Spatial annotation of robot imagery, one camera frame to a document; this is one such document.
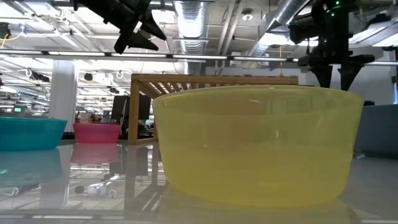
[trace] wooden slat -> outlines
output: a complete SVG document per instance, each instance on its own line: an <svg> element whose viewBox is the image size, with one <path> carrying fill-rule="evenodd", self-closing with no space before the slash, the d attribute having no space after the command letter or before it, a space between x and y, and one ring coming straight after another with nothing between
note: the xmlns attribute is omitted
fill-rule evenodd
<svg viewBox="0 0 398 224"><path fill-rule="evenodd" d="M270 84L297 85L299 78L293 77L244 77L244 76L206 76L206 75L132 75L132 80L140 82L170 82L170 83L219 83L219 84Z"/></svg>
<svg viewBox="0 0 398 224"><path fill-rule="evenodd" d="M172 86L173 86L173 88L174 88L174 91L180 91L180 87L178 86L178 84L177 83L170 83Z"/></svg>
<svg viewBox="0 0 398 224"><path fill-rule="evenodd" d="M147 83L147 82L140 82L143 86L145 86L148 90L153 92L156 96L162 95L152 84Z"/></svg>
<svg viewBox="0 0 398 224"><path fill-rule="evenodd" d="M162 83L162 85L164 86L164 88L166 88L167 91L169 91L169 93L173 93L173 90L168 83Z"/></svg>
<svg viewBox="0 0 398 224"><path fill-rule="evenodd" d="M138 111L139 111L139 83L137 81L132 81L130 89L128 144L135 144L137 141Z"/></svg>
<svg viewBox="0 0 398 224"><path fill-rule="evenodd" d="M156 89L158 89L162 94L167 94L166 91L159 85L159 83L152 83Z"/></svg>
<svg viewBox="0 0 398 224"><path fill-rule="evenodd" d="M157 142L157 138L150 138L150 139L138 139L135 144L147 144Z"/></svg>
<svg viewBox="0 0 398 224"><path fill-rule="evenodd" d="M188 90L188 86L186 83L181 83L181 86L183 90Z"/></svg>
<svg viewBox="0 0 398 224"><path fill-rule="evenodd" d="M141 82L138 83L139 89L141 92L145 93L145 95L151 97L152 99L156 99L159 95L156 95L152 91L150 91L146 86L144 86Z"/></svg>

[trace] pink bowl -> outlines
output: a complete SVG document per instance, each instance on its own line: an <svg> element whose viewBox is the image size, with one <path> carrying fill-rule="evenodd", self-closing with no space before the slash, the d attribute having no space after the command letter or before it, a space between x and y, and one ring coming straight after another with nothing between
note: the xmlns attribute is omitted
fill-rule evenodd
<svg viewBox="0 0 398 224"><path fill-rule="evenodd" d="M120 133L119 124L74 124L73 128L80 143L114 143Z"/></svg>

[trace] wooden rack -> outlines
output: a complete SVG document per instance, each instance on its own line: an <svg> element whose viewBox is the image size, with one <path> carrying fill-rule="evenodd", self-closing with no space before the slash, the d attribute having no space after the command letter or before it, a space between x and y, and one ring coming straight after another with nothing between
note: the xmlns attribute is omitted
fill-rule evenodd
<svg viewBox="0 0 398 224"><path fill-rule="evenodd" d="M253 77L249 75L131 75L131 94L129 112L129 140L132 145L157 141L156 128L154 138L137 139L139 92L155 99L159 96L192 90L231 85L298 85L299 78L292 77Z"/></svg>

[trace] white column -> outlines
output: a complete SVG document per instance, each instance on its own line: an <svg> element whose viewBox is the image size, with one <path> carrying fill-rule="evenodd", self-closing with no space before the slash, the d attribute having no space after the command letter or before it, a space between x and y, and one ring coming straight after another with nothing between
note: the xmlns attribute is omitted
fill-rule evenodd
<svg viewBox="0 0 398 224"><path fill-rule="evenodd" d="M73 132L79 68L74 61L54 60L50 91L50 117L67 120L66 132Z"/></svg>

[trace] teal bowl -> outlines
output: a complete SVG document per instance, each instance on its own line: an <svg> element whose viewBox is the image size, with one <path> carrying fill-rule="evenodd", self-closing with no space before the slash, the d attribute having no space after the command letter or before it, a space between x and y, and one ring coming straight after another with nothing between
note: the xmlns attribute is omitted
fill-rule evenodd
<svg viewBox="0 0 398 224"><path fill-rule="evenodd" d="M53 149L66 125L59 119L0 117L0 151Z"/></svg>

